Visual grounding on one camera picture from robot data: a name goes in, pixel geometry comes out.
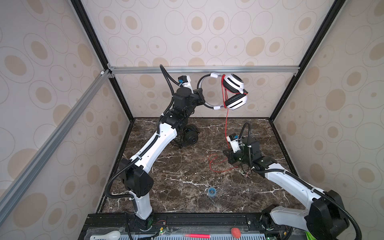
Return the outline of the white headphones black pads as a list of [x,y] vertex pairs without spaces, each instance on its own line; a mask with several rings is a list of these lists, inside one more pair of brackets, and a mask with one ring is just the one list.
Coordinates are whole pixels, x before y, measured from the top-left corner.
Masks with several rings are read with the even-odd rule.
[[236,110],[246,104],[248,99],[248,92],[245,90],[243,80],[235,74],[219,75],[217,73],[211,73],[202,76],[197,84],[198,88],[202,87],[203,80],[205,78],[220,78],[223,94],[223,104],[221,106],[213,106],[204,103],[204,106],[212,110],[229,109]]

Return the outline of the black headphones blue headband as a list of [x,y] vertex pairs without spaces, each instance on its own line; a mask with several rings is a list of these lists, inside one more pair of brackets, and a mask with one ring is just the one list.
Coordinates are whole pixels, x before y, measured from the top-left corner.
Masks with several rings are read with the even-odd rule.
[[180,132],[171,144],[178,148],[194,145],[199,140],[199,130],[195,125],[186,125],[182,132]]

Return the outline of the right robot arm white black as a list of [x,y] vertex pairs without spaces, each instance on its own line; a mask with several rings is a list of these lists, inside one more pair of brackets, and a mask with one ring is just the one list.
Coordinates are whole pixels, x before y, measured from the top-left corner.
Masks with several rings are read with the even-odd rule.
[[259,142],[251,137],[251,130],[251,124],[246,122],[239,135],[226,135],[229,150],[223,153],[229,164],[248,165],[251,172],[279,185],[305,207],[298,210],[270,205],[261,215],[265,230],[287,226],[306,231],[316,240],[335,240],[349,226],[353,226],[355,238],[362,239],[361,228],[345,209],[338,193],[317,188],[289,172],[273,158],[264,156]]

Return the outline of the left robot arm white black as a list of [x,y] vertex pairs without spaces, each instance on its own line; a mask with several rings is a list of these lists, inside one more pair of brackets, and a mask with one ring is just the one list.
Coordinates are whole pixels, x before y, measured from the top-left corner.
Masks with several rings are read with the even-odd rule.
[[[172,99],[166,110],[157,121],[156,131],[147,143],[108,181],[105,195],[110,199],[129,198],[134,201],[135,215],[138,219],[146,221],[150,218],[153,208],[150,203],[149,192],[154,180],[149,175],[150,170],[166,146],[180,136],[188,124],[189,117],[195,112],[197,106],[204,104],[203,90],[193,89],[189,76],[181,76],[174,80],[163,65],[160,70],[170,86]],[[116,178],[122,178],[127,194],[113,195],[111,187]]]

